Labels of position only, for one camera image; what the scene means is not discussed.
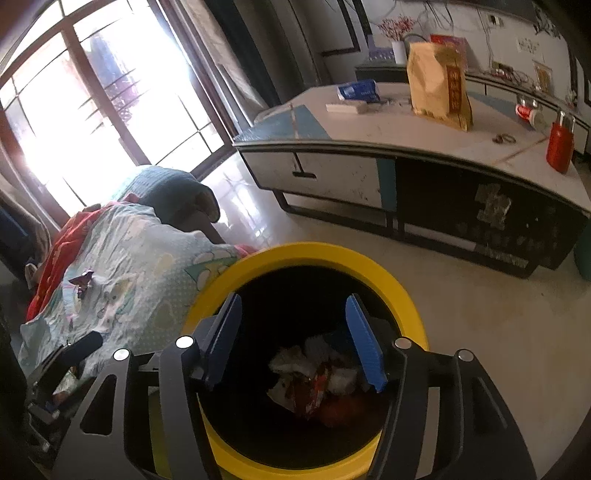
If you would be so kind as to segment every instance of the red bottle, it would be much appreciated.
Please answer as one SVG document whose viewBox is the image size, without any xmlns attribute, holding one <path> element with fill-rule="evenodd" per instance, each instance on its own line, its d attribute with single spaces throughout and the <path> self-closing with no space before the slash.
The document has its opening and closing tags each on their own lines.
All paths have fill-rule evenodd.
<svg viewBox="0 0 591 480">
<path fill-rule="evenodd" d="M 566 112 L 560 112 L 552 124 L 550 143 L 546 160 L 553 169 L 566 173 L 574 153 L 574 118 Z"/>
</svg>

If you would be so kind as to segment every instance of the paper bag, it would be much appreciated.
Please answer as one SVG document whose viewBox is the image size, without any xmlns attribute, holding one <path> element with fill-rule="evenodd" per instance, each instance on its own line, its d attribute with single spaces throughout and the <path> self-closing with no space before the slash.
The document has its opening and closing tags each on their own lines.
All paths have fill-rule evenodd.
<svg viewBox="0 0 591 480">
<path fill-rule="evenodd" d="M 456 50 L 436 43 L 412 43 L 407 72 L 416 115 L 464 131 L 472 128 L 462 57 Z"/>
</svg>

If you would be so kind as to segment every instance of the drawer handle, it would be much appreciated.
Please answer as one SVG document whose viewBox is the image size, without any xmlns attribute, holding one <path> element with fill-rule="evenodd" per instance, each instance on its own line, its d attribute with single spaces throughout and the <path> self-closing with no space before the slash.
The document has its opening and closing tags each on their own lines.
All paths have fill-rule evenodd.
<svg viewBox="0 0 591 480">
<path fill-rule="evenodd" d="M 291 174 L 299 179 L 316 179 L 316 175 L 306 171 L 293 171 Z"/>
</svg>

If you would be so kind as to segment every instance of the yellow rim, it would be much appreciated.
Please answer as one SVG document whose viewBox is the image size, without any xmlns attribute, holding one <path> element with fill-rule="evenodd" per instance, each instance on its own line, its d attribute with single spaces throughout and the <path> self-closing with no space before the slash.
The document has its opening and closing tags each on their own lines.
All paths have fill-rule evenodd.
<svg viewBox="0 0 591 480">
<path fill-rule="evenodd" d="M 265 273 L 285 267 L 311 265 L 332 268 L 345 273 L 371 288 L 388 306 L 402 334 L 428 349 L 425 330 L 408 293 L 380 265 L 357 252 L 337 245 L 302 242 L 282 245 L 246 257 L 215 279 L 197 298 L 187 315 L 183 334 L 191 334 L 197 323 L 217 311 L 231 291 L 235 291 Z M 205 428 L 217 464 L 243 480 L 349 480 L 363 475 L 369 468 L 378 445 L 379 435 L 361 450 L 344 460 L 327 466 L 288 470 L 256 463 L 230 447 L 204 417 Z"/>
</svg>

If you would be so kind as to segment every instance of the white vase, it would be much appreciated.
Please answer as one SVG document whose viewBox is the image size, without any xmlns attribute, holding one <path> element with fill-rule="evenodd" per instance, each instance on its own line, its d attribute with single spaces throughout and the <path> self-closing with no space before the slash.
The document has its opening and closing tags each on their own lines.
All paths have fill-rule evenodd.
<svg viewBox="0 0 591 480">
<path fill-rule="evenodd" d="M 398 65 L 407 64 L 406 46 L 403 41 L 392 40 L 392 50 L 394 51 L 394 60 Z"/>
</svg>

